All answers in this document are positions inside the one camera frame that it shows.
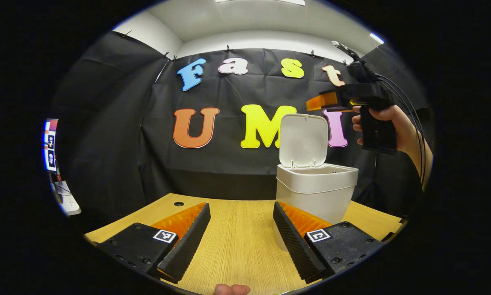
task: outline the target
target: clip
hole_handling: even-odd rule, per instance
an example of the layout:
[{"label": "clip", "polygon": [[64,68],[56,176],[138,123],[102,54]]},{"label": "clip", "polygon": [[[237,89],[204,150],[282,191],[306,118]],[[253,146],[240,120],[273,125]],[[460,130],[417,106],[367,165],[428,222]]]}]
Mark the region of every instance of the clip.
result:
[{"label": "clip", "polygon": [[127,34],[123,34],[122,35],[122,38],[124,38],[125,36],[129,35],[130,32],[132,32],[133,30],[130,30],[129,32],[127,32]]}]

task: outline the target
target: yellow letter m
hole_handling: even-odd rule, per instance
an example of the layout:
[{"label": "yellow letter m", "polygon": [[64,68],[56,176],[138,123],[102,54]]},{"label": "yellow letter m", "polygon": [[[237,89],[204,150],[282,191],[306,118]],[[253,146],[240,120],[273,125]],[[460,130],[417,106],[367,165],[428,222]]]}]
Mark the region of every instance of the yellow letter m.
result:
[{"label": "yellow letter m", "polygon": [[[240,142],[244,149],[256,149],[260,146],[257,140],[257,130],[260,134],[264,146],[269,148],[277,133],[280,131],[280,121],[285,114],[296,113],[296,108],[291,106],[280,106],[273,117],[269,120],[261,106],[258,104],[246,104],[242,107],[245,113],[245,139]],[[280,148],[280,135],[275,142],[275,146]]]}]

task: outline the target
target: white wall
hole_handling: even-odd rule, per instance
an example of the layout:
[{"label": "white wall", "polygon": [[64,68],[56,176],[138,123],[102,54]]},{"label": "white wall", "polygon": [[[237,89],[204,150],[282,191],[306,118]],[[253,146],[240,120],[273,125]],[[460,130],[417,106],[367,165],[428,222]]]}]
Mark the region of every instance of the white wall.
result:
[{"label": "white wall", "polygon": [[[113,30],[122,34],[131,31],[128,36],[146,43],[162,54],[169,52],[167,57],[171,59],[173,56],[183,57],[201,52],[224,50],[229,45],[231,49],[281,49],[306,54],[314,50],[317,56],[339,62],[352,61],[352,58],[337,49],[331,40],[295,32],[271,30],[227,32],[184,43],[165,24],[147,11],[133,16]],[[355,52],[362,57],[363,54],[356,50]]]},{"label": "white wall", "polygon": [[294,32],[280,31],[241,31],[227,32],[185,42],[178,51],[177,57],[188,56],[200,52],[240,48],[265,48],[291,50],[311,53],[342,62],[351,62],[347,54],[336,48],[331,40]]},{"label": "white wall", "polygon": [[113,31],[122,34],[131,31],[128,36],[146,43],[162,54],[170,52],[167,57],[171,59],[173,55],[178,55],[178,50],[182,45],[178,36],[147,11],[129,18],[114,28]]}]

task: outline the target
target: screw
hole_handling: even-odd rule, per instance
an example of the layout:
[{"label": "screw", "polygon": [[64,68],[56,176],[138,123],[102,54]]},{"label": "screw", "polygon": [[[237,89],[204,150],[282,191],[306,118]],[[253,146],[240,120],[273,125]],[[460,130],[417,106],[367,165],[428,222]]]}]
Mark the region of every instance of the screw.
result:
[{"label": "screw", "polygon": [[145,263],[145,264],[150,264],[150,260],[149,260],[149,259],[147,259],[147,258],[142,257],[142,258],[140,258],[140,260],[141,260],[143,263]]}]

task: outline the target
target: ceiling light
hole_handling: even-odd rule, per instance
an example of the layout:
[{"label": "ceiling light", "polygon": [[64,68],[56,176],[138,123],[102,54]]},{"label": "ceiling light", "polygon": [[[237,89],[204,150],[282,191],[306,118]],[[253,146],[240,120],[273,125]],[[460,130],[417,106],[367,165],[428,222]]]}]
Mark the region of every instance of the ceiling light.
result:
[{"label": "ceiling light", "polygon": [[380,44],[384,44],[384,41],[382,41],[382,39],[380,39],[379,37],[377,37],[375,34],[371,33],[369,34],[369,37],[375,39],[378,43]]},{"label": "ceiling light", "polygon": [[[233,0],[215,0],[216,2],[227,2],[227,1],[233,1]],[[306,2],[304,0],[274,0],[274,1],[280,1],[280,2],[287,2],[287,3],[292,3],[296,5],[302,5],[305,6]]]}]

